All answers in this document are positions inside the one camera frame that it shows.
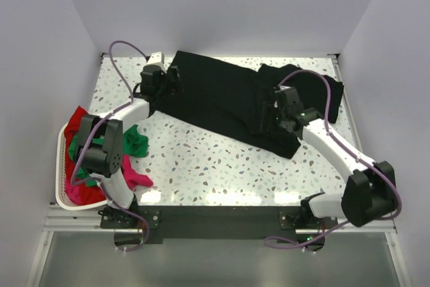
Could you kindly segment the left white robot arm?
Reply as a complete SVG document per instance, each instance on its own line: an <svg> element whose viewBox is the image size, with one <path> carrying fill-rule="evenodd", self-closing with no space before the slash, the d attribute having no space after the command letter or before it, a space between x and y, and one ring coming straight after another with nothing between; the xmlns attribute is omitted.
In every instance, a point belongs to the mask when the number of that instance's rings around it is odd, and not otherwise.
<svg viewBox="0 0 430 287"><path fill-rule="evenodd" d="M95 180L108 205L118 209L115 219L124 228L138 223L139 211L131 207L134 193L121 170L123 134L137 122L150 118L163 97L183 91L175 65L168 69L160 63L145 65L140 78L125 103L102 115L86 114L81 118L73 153L71 184L79 186Z"/></svg>

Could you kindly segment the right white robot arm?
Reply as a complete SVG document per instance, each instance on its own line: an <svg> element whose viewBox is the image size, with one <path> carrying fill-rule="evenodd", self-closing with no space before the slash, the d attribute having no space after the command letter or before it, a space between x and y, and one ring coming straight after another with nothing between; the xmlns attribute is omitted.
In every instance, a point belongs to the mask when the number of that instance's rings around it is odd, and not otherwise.
<svg viewBox="0 0 430 287"><path fill-rule="evenodd" d="M262 129L290 133L315 148L345 182L340 194L318 193L300 203L299 219L309 229L323 218L345 218L362 227L398 211L394 169L361 153L329 125L314 108L306 109L293 87L275 89L272 102L264 107Z"/></svg>

